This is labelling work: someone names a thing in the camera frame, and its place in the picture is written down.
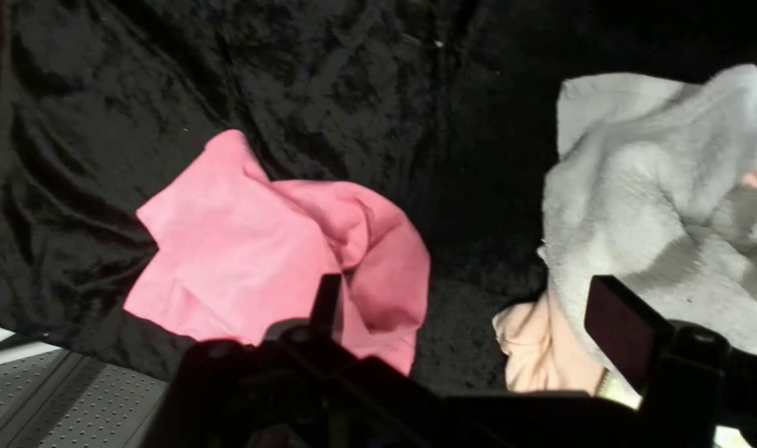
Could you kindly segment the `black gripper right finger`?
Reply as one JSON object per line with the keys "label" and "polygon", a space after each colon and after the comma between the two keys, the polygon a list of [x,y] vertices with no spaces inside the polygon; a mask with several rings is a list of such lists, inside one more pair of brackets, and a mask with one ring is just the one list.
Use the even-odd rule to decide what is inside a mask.
{"label": "black gripper right finger", "polygon": [[647,388],[671,340],[671,326],[614,276],[589,281],[581,330],[634,391]]}

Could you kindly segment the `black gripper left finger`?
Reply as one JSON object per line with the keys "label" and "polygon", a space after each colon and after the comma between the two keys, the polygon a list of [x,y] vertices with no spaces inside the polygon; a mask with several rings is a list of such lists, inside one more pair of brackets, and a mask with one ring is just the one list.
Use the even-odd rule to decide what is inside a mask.
{"label": "black gripper left finger", "polygon": [[322,274],[309,314],[309,326],[315,337],[337,340],[341,337],[341,276]]}

